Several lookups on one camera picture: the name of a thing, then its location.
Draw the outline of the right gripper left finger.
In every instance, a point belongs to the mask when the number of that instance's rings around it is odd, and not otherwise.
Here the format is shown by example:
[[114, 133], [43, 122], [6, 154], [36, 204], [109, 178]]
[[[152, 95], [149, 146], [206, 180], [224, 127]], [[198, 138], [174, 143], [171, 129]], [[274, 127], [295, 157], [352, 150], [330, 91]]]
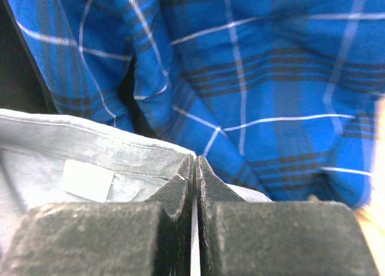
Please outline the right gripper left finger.
[[189, 275], [194, 158], [142, 202], [49, 203], [22, 218], [2, 275]]

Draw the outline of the grey shirt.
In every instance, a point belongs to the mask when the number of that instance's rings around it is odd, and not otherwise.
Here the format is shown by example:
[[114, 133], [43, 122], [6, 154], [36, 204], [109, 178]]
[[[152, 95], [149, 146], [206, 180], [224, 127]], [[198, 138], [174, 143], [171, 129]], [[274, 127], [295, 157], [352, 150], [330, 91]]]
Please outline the grey shirt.
[[143, 201], [194, 152], [84, 118], [1, 110], [1, 253], [45, 203]]

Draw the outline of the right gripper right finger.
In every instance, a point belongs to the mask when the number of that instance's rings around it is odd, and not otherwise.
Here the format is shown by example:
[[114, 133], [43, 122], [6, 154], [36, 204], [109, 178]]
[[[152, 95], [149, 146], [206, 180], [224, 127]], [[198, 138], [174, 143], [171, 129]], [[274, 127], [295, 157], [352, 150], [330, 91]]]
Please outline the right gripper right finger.
[[331, 201], [247, 202], [196, 160], [202, 275], [377, 275], [353, 212]]

